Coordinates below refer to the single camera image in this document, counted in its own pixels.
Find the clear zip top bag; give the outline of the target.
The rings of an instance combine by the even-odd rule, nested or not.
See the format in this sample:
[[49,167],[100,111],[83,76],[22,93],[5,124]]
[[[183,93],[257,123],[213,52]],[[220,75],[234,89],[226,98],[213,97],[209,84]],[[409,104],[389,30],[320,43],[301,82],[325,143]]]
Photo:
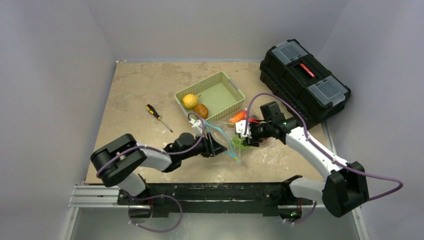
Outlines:
[[213,137],[226,147],[228,156],[234,159],[237,163],[242,162],[242,155],[247,152],[250,147],[243,145],[243,140],[236,133],[236,122],[246,120],[247,108],[230,114],[218,121],[206,123],[206,129],[212,133]]

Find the brown fake kiwi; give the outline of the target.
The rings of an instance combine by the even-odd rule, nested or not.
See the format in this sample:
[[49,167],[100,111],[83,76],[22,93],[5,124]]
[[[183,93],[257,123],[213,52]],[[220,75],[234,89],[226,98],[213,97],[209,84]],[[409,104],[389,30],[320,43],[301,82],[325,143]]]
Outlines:
[[196,104],[193,107],[193,111],[203,119],[207,119],[209,116],[209,109],[202,103]]

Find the yellow fake lemon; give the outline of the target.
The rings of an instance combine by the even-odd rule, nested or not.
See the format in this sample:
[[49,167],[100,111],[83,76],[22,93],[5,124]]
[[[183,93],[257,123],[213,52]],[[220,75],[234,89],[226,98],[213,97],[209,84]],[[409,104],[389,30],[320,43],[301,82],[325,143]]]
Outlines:
[[185,109],[192,109],[198,104],[198,101],[199,101],[199,96],[190,93],[190,94],[186,94],[181,99],[181,104]]

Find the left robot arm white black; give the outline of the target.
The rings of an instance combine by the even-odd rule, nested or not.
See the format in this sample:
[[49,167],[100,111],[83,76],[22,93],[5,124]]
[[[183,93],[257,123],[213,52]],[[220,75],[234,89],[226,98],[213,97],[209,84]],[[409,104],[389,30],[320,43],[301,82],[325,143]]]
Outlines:
[[148,201],[149,191],[145,180],[135,173],[138,167],[169,173],[188,158],[216,157],[227,150],[209,132],[202,136],[184,132],[163,149],[139,144],[132,134],[126,133],[94,151],[90,161],[105,187],[117,186],[127,192],[132,201],[142,205]]

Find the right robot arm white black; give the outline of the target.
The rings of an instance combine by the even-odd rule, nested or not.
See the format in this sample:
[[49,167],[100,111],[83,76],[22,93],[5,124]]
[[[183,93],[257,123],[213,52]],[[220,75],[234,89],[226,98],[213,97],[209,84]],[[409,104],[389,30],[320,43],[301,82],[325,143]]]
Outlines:
[[370,199],[365,169],[360,163],[349,163],[331,152],[298,119],[285,118],[275,101],[262,105],[260,110],[263,120],[244,119],[235,124],[242,144],[259,147],[264,140],[277,139],[299,153],[324,179],[294,176],[284,181],[280,191],[284,202],[308,199],[323,204],[330,214],[340,218]]

